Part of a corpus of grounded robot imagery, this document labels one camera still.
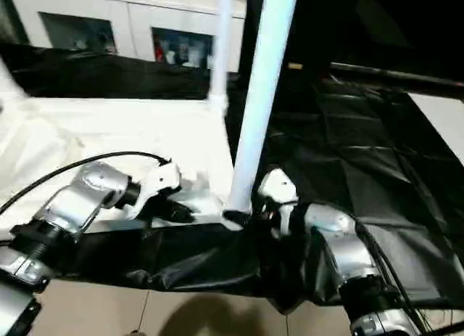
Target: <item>white metal frame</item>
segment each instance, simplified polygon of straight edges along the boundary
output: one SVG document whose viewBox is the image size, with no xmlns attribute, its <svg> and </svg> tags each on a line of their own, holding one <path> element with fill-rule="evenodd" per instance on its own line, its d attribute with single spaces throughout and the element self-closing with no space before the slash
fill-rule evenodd
<svg viewBox="0 0 464 336">
<path fill-rule="evenodd" d="M 220 113 L 225 114 L 225 107 L 227 107 L 225 64 L 233 0 L 220 0 L 220 3 L 218 32 L 215 37 L 213 54 L 210 107 L 213 110 L 219 109 Z M 295 3 L 296 0 L 264 0 L 263 3 L 239 150 L 227 207 L 229 209 L 242 211 L 250 209 L 250 194 L 268 127 Z M 7 87 L 7 82 L 9 81 L 0 82 L 0 91 Z"/>
</svg>

